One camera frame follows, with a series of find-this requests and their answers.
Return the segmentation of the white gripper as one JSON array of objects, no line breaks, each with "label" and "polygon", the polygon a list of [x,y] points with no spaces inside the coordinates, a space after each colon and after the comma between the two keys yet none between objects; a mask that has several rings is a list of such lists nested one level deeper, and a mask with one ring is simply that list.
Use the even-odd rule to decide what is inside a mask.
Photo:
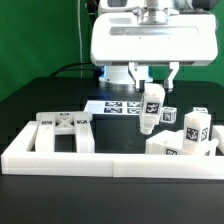
[{"label": "white gripper", "polygon": [[141,92],[139,64],[169,63],[164,88],[172,91],[179,63],[204,66],[218,55],[217,20],[210,10],[219,0],[100,0],[91,40],[96,65],[126,65]]}]

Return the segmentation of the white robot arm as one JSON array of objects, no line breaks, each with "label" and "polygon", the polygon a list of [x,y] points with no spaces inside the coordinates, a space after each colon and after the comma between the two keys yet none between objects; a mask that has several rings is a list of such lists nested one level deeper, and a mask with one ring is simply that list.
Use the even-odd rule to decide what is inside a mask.
[{"label": "white robot arm", "polygon": [[222,0],[85,0],[91,25],[92,63],[99,82],[135,91],[166,66],[164,87],[173,88],[181,66],[207,66],[218,55],[217,19]]}]

